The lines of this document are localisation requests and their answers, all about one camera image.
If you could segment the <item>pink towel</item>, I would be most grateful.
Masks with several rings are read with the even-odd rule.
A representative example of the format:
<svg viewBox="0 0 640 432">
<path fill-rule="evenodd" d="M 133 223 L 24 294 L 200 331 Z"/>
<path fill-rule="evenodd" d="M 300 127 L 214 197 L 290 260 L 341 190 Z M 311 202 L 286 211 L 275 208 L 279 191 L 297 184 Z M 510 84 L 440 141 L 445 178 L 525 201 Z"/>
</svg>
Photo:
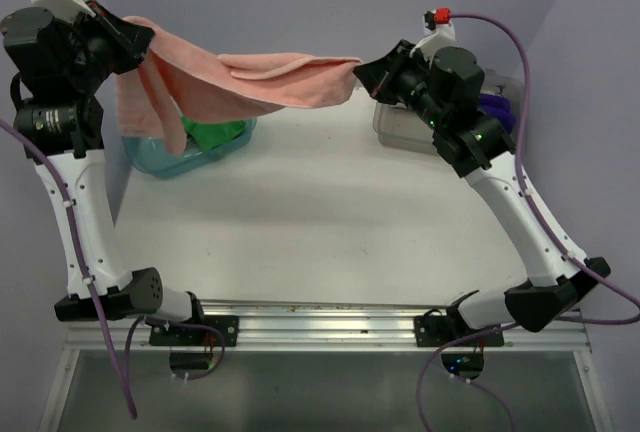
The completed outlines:
<svg viewBox="0 0 640 432">
<path fill-rule="evenodd" d="M 183 119 L 204 124 L 245 120 L 282 108 L 318 109 L 346 102 L 355 87 L 355 57 L 302 53 L 216 55 L 138 16 L 128 22 L 153 30 L 141 65 L 116 78 L 116 116 L 128 137 L 186 148 Z"/>
</svg>

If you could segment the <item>dark purple towel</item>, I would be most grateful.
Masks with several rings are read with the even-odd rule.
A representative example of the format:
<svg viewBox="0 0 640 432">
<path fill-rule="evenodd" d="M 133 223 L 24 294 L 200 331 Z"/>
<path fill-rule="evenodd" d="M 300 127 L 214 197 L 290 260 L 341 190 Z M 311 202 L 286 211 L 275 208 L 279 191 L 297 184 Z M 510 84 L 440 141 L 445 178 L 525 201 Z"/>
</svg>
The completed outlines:
<svg viewBox="0 0 640 432">
<path fill-rule="evenodd" d="M 508 134 L 511 134 L 516 125 L 516 117 L 511 111 L 508 99 L 492 94 L 480 95 L 479 108 L 487 115 L 497 119 Z"/>
</svg>

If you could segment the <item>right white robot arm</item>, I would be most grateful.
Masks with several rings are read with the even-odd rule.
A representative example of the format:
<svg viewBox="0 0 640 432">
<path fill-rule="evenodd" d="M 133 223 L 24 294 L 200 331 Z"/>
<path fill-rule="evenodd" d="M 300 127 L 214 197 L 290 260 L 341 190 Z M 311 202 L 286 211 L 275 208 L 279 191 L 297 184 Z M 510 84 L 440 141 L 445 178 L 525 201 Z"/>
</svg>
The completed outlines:
<svg viewBox="0 0 640 432">
<path fill-rule="evenodd" d="M 530 210 L 534 188 L 521 188 L 516 176 L 516 147 L 500 121 L 480 107 L 484 71 L 470 51 L 448 46 L 430 60 L 411 56 L 400 41 L 387 55 L 355 68 L 370 97 L 381 104 L 404 105 L 433 132 L 438 155 L 485 201 L 522 260 L 524 283 L 496 291 L 472 291 L 446 309 L 445 331 L 451 341 L 468 344 L 481 329 L 514 322 L 539 332 L 596 285 L 577 259 L 606 277 L 602 257 L 590 258 L 571 239 L 568 251 L 553 244 Z"/>
</svg>

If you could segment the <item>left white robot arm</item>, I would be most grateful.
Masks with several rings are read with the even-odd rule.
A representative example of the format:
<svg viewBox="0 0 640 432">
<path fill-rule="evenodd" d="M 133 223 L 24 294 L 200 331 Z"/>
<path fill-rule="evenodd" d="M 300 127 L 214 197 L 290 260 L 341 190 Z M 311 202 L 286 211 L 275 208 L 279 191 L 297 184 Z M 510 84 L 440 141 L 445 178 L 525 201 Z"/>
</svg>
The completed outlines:
<svg viewBox="0 0 640 432">
<path fill-rule="evenodd" d="M 153 267 L 126 267 L 105 187 L 103 109 L 95 93 L 110 75 L 142 63 L 153 32 L 95 1 L 88 6 L 70 19 L 31 6 L 1 21 L 17 68 L 10 85 L 16 115 L 7 129 L 49 193 L 67 262 L 67 292 L 55 314 L 61 322 L 146 316 L 173 322 L 175 336 L 197 344 L 208 331 L 198 299 L 166 287 Z"/>
</svg>

